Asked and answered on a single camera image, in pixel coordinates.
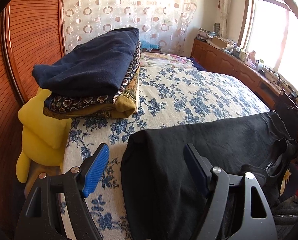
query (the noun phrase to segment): cardboard box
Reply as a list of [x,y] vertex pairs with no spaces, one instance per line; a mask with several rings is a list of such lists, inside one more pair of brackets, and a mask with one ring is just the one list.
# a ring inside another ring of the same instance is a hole
[[217,45],[219,48],[221,49],[226,49],[227,46],[230,46],[230,44],[228,44],[227,42],[222,41],[221,39],[219,39],[218,37],[214,36],[211,39],[211,42],[215,45]]

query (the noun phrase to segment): louvered wooden panel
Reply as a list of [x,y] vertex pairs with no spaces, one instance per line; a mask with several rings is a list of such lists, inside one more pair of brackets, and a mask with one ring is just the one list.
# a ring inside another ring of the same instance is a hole
[[38,85],[31,72],[35,64],[53,64],[61,58],[59,0],[12,0],[10,36],[16,68],[28,98]]
[[9,83],[0,46],[0,226],[12,229],[12,185],[15,165],[21,152],[20,109]]

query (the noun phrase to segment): curtain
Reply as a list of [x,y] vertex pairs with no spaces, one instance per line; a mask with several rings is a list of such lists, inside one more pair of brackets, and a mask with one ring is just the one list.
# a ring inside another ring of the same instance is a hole
[[66,53],[81,43],[122,27],[136,27],[140,39],[162,52],[182,53],[196,0],[63,0]]
[[220,37],[227,38],[227,17],[229,14],[231,0],[220,0]]

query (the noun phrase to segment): navy blue blanket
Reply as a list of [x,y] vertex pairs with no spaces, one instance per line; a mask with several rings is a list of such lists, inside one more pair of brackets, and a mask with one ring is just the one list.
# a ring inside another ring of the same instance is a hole
[[139,41],[137,28],[112,30],[50,65],[35,65],[32,75],[43,89],[68,97],[115,95]]

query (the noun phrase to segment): silver bolt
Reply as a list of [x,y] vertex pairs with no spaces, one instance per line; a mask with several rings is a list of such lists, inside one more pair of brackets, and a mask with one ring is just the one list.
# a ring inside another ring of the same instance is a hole
[[42,172],[39,174],[40,179],[44,179],[46,176],[47,176],[47,174],[45,172]]
[[213,167],[213,168],[212,168],[212,171],[213,171],[214,173],[221,173],[221,172],[222,172],[222,170],[221,170],[219,167]]
[[253,175],[251,172],[246,172],[245,175],[248,179],[253,179],[255,177],[255,175]]
[[70,170],[72,173],[78,173],[80,171],[80,168],[79,167],[73,167],[71,168]]

